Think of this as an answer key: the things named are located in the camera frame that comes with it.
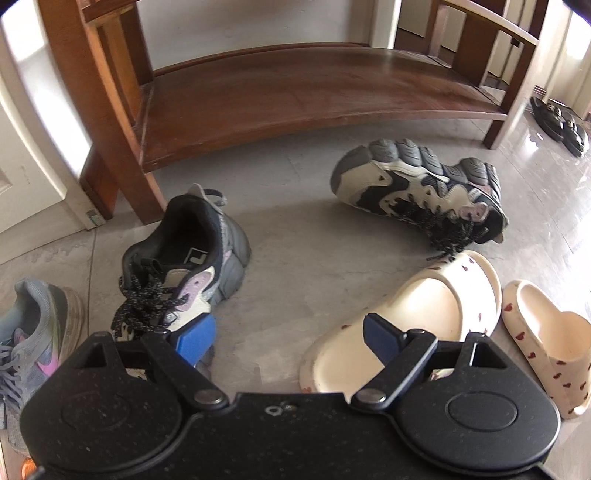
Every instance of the brown wooden shelf board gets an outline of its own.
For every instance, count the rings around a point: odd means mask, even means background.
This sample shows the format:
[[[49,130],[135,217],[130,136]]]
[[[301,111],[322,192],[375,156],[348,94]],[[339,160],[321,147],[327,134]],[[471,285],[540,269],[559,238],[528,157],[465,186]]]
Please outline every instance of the brown wooden shelf board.
[[[307,129],[506,115],[448,67],[409,52],[318,46],[229,56],[154,79],[142,166]]]

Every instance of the overturned sneaker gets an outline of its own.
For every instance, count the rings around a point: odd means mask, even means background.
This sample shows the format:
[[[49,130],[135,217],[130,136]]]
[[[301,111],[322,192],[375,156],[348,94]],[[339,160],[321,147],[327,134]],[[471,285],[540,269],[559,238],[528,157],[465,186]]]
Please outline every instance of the overturned sneaker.
[[[472,242],[503,241],[495,168],[477,158],[444,165],[410,140],[376,140],[347,153],[330,178],[333,193],[354,207],[393,216],[426,232],[444,255]]]
[[[220,210],[224,204],[219,191],[195,184],[170,200],[147,239],[127,249],[115,337],[179,330],[240,288],[251,249],[242,228]]]

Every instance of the door frame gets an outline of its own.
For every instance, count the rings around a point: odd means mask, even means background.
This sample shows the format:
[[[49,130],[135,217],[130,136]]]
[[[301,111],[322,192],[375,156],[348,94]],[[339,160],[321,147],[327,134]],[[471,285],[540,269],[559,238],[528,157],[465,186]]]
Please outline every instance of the door frame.
[[[7,105],[16,129],[25,138],[28,147],[34,148],[45,160],[67,189],[63,202],[71,210],[83,228],[92,229],[105,223],[94,204],[82,190],[78,179],[70,171],[59,150],[45,129],[37,111],[29,98],[27,90],[18,72],[2,23],[0,22],[0,77],[12,100]]]

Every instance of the gray tile floor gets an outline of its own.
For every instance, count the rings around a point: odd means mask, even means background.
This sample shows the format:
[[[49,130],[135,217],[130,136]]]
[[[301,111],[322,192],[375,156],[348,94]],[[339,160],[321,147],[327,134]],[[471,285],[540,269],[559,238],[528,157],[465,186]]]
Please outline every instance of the gray tile floor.
[[[246,230],[252,263],[242,289],[217,311],[213,380],[228,393],[298,391],[307,347],[334,325],[398,288],[432,254],[404,225],[339,204],[329,175],[350,148],[375,138],[411,138],[444,163],[478,157],[496,166],[511,224],[502,245],[475,249],[502,284],[527,278],[563,309],[589,316],[591,154],[575,159],[526,113],[496,151],[482,147],[487,122],[391,121],[288,135],[179,162],[156,173],[167,198],[198,181],[223,191],[226,211]],[[75,288],[88,301],[89,331],[109,329],[122,301],[121,255],[154,226],[124,200],[115,218],[0,265],[0,311],[27,275]],[[493,338],[529,371],[499,324]],[[591,478],[591,413],[564,423],[547,465],[561,479]]]

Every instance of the sneaker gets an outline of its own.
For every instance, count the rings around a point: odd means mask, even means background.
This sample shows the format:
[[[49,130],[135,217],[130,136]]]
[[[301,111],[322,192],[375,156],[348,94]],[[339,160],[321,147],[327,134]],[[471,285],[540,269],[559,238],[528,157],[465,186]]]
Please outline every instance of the sneaker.
[[[441,257],[472,242],[503,241],[495,168],[477,158],[444,165],[410,140],[376,140],[347,153],[330,178],[333,193],[354,207],[393,216],[426,232]]]
[[[220,210],[225,203],[219,191],[194,184],[170,200],[146,240],[128,248],[119,280],[126,300],[111,324],[116,338],[179,330],[240,288],[251,249]]]
[[[80,297],[26,278],[16,283],[17,300],[0,318],[0,382],[8,442],[28,456],[19,428],[21,410],[75,349],[86,320]]]

